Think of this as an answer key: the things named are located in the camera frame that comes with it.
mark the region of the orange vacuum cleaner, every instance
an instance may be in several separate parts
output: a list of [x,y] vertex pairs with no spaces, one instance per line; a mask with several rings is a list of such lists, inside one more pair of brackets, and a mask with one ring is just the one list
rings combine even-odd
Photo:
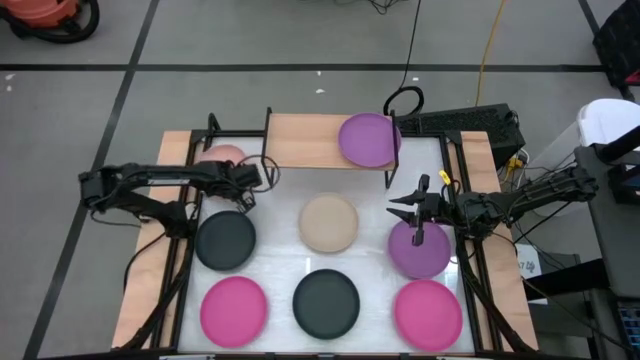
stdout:
[[[82,27],[79,14],[88,5],[89,22]],[[35,38],[71,44],[87,39],[98,27],[100,9],[97,0],[0,0],[0,18],[19,38]]]

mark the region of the plate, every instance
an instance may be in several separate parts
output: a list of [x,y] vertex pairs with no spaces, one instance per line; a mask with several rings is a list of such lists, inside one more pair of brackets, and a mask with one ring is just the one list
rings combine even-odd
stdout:
[[358,236],[358,212],[343,196],[319,194],[300,212],[300,238],[310,248],[321,252],[346,249]]
[[[340,127],[338,144],[344,157],[363,167],[380,167],[395,160],[391,121],[375,113],[356,114]],[[396,128],[398,150],[402,142]]]
[[234,145],[217,145],[212,146],[207,151],[200,154],[200,161],[231,161],[234,165],[238,165],[245,158],[244,152]]
[[393,314],[405,341],[424,351],[443,351],[462,332],[460,303],[449,289],[433,280],[415,280],[400,289]]
[[440,226],[424,223],[424,242],[420,246],[411,243],[415,228],[400,221],[389,235],[389,256],[405,276],[413,279],[431,279],[440,274],[451,258],[451,243]]
[[307,334],[336,339],[351,330],[360,313],[360,297],[351,279],[339,271],[316,270],[293,294],[293,315]]
[[267,298],[260,285],[242,277],[226,278],[209,289],[200,307],[200,324],[214,344],[247,345],[267,321]]
[[237,211],[221,211],[198,228],[196,256],[209,269],[233,270],[244,264],[256,246],[256,229],[249,218]]

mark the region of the black plate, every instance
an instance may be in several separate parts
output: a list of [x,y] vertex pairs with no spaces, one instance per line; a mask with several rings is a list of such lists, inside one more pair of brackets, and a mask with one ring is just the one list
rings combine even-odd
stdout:
[[202,223],[195,241],[196,255],[206,267],[228,271],[251,256],[256,245],[256,229],[246,215],[221,211]]
[[358,319],[360,296],[343,273],[316,270],[300,281],[293,294],[293,315],[309,335],[323,340],[346,334]]

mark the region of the concrete floor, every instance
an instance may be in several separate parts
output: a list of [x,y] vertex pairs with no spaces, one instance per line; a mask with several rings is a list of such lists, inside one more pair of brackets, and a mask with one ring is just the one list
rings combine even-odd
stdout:
[[[588,5],[602,24],[621,2]],[[425,91],[425,111],[473,105],[477,73],[446,65],[480,63],[499,3],[422,2],[412,64],[432,66],[411,72],[408,82]],[[0,194],[13,204],[0,217],[2,358],[25,354],[77,208],[76,176],[95,162],[105,128],[117,125],[106,164],[153,163],[163,131],[204,127],[210,111],[226,129],[262,128],[267,106],[380,112],[402,72],[366,64],[406,61],[416,4],[399,3],[380,16],[365,1],[109,0],[101,2],[96,34],[69,46],[18,40],[0,23]],[[139,38],[141,29],[148,37]],[[482,103],[506,102],[518,111],[534,157],[581,106],[621,97],[603,73],[540,67],[598,64],[592,37],[578,0],[507,3],[489,63],[522,66],[487,73]],[[196,69],[140,64],[318,65],[179,71]],[[323,64],[342,65],[331,71]],[[408,110],[412,100],[399,99],[396,108]],[[586,212],[572,216],[591,223]],[[526,219],[524,228],[527,221],[536,219]],[[550,221],[531,238],[548,251],[597,257],[593,229],[565,224]],[[39,341],[31,351],[42,357],[109,349],[136,235],[84,223],[39,352]]]

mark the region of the light pink plate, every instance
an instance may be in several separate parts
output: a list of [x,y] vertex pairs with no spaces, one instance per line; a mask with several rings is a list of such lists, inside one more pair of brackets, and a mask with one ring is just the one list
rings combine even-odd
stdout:
[[214,344],[237,348],[255,339],[267,321],[267,298],[260,285],[242,276],[215,284],[200,307],[200,325]]
[[393,309],[396,329],[409,344],[438,352],[453,345],[462,332],[462,309],[455,295],[433,280],[405,285]]
[[244,158],[244,151],[237,146],[217,145],[200,154],[198,161],[231,161],[238,165]]

